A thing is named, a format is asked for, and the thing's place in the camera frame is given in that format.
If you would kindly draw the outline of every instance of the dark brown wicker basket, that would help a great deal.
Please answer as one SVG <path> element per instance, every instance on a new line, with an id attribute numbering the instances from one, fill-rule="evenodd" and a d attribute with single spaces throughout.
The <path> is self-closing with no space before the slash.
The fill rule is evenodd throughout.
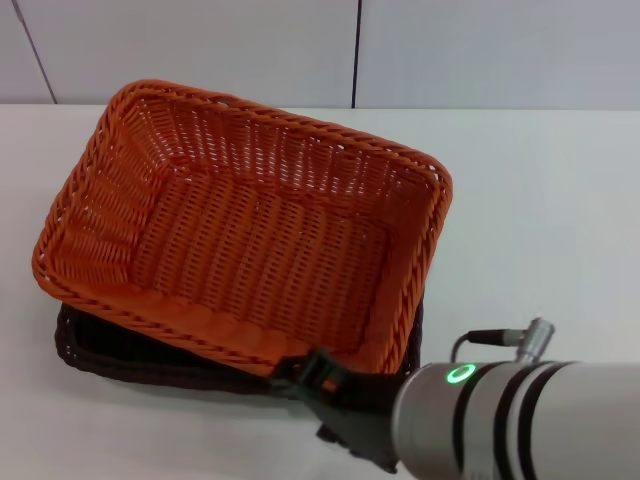
<path id="1" fill-rule="evenodd" d="M 268 379 L 207 360 L 62 304 L 55 334 L 67 365 L 124 382 L 240 394 L 271 394 Z M 420 366 L 422 302 L 416 311 L 402 371 Z"/>

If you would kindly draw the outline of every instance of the wicker basket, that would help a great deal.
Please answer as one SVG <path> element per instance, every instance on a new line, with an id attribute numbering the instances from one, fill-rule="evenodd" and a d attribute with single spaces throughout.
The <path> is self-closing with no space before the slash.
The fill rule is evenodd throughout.
<path id="1" fill-rule="evenodd" d="M 451 179 L 432 157 L 160 81 L 109 103 L 33 255 L 74 307 L 247 372 L 401 365 Z"/>
<path id="2" fill-rule="evenodd" d="M 422 303 L 398 372 L 420 367 Z M 267 379 L 172 347 L 62 304 L 56 328 L 58 355 L 71 367 L 123 382 L 239 394 L 276 394 Z"/>

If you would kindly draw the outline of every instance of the black stripe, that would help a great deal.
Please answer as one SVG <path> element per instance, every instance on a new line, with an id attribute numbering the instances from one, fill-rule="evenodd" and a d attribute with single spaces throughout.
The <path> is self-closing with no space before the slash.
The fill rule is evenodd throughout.
<path id="1" fill-rule="evenodd" d="M 484 367 L 480 367 L 477 372 L 469 377 L 469 380 L 463 385 L 460 395 L 458 395 L 456 408 L 453 412 L 453 451 L 456 455 L 456 463 L 458 464 L 460 473 L 464 470 L 464 417 L 467 413 L 469 399 L 471 398 L 473 389 L 476 388 L 476 385 L 482 377 L 493 368 L 504 363 L 505 362 L 490 363 Z"/>
<path id="2" fill-rule="evenodd" d="M 507 419 L 509 416 L 509 410 L 513 399 L 518 393 L 518 389 L 529 376 L 535 370 L 543 365 L 548 365 L 549 362 L 536 363 L 535 365 L 529 365 L 522 370 L 519 370 L 507 383 L 507 386 L 502 392 L 498 407 L 496 408 L 496 416 L 493 423 L 493 456 L 500 473 L 501 480 L 514 480 L 513 472 L 511 471 L 511 464 L 509 462 L 509 455 L 507 453 Z"/>
<path id="3" fill-rule="evenodd" d="M 362 0 L 358 0 L 356 17 L 356 49 L 353 55 L 353 85 L 351 86 L 351 108 L 356 108 L 356 89 L 358 88 L 358 56 L 360 54 L 360 23 L 362 22 Z"/>
<path id="4" fill-rule="evenodd" d="M 533 414 L 535 413 L 540 394 L 551 377 L 572 363 L 573 362 L 557 363 L 547 368 L 531 382 L 527 393 L 525 393 L 522 399 L 520 417 L 518 419 L 518 456 L 520 457 L 520 468 L 522 468 L 522 474 L 525 480 L 537 480 L 536 472 L 533 468 L 533 457 L 531 455 L 531 430 Z"/>

